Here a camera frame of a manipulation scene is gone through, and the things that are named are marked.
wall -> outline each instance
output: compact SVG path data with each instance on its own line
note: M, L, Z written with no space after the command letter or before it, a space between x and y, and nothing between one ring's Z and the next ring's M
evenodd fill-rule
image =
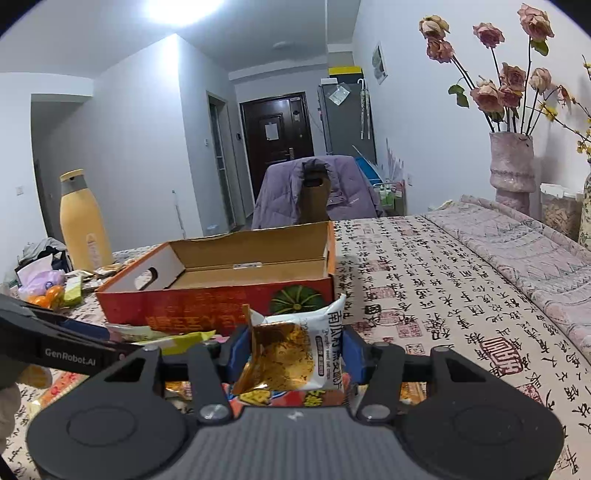
M470 5L464 0L362 0L353 36L355 61L368 78L379 161L386 162L387 140L392 154L404 161L412 184L407 189L409 213L425 212L463 193L487 198L495 194L489 185L488 125L471 99L468 110L458 107L447 94L460 73L452 64L427 58L419 20L430 14L443 17L452 32L446 39L473 79L479 74L494 79L492 56L473 35L472 26L483 21L500 28L506 42L495 50L499 64L506 61L526 70L527 36L519 24L520 6L520 0ZM548 68L556 83L564 83L591 106L591 82L581 58L581 53L591 57L591 39L549 1L537 0L533 6L548 11L556 37L548 39L548 57L532 53L532 69ZM389 75L382 85L371 74L372 52L379 41ZM528 87L529 105L531 92ZM576 128L586 128L578 114L570 118ZM589 167L584 156L576 153L573 134L542 118L534 144L541 181L583 187Z
M177 38L167 37L100 75L94 98L35 149L53 212L59 208L59 175L85 169L114 251L181 238L173 190L187 236L203 234L185 142Z
M177 41L184 130L201 225L205 234L225 233L228 223L213 149L208 97L213 95L228 107L232 145L225 148L224 155L236 219L243 223L244 217L254 211L254 201L243 146L236 136L240 132L236 92L227 71L182 38L177 37Z
M318 102L318 85L321 78L328 77L325 67L301 67L289 73L266 73L243 80L235 80L238 103L249 102L259 98L305 92L310 115L310 129L315 155L326 155L324 131L320 119Z
M46 237L31 151L31 94L92 96L90 79L42 73L0 74L0 275L29 242ZM22 195L17 196L17 187Z

ceiling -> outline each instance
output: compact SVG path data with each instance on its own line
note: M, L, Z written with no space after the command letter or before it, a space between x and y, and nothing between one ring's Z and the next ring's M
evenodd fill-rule
M324 0L225 0L183 29L147 18L146 1L43 0L0 38L0 72L96 78L172 33L229 72L326 53ZM332 43L350 41L359 1L329 0ZM273 49L277 42L288 46Z
M328 41L351 43L361 0L327 0Z

box handle hole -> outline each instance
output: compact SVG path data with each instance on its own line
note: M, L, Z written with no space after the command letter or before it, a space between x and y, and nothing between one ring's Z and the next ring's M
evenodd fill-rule
M154 267L150 267L134 280L135 288L139 291L145 290L158 278L158 271Z

wall picture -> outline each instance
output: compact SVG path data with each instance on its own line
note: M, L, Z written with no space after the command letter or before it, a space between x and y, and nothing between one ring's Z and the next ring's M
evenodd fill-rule
M388 76L381 43L378 43L378 45L375 47L371 63L374 66L374 76L378 83L381 84Z

refrigerator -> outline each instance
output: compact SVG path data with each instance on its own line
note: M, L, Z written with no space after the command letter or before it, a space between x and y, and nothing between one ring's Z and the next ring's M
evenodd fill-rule
M361 139L361 85L346 84L351 93L336 105L329 96L337 85L320 85L318 97L324 128L324 142L327 155L350 155L360 157L355 147L373 165L376 164L373 123L370 122L371 139L368 139L368 124L365 120L365 133Z

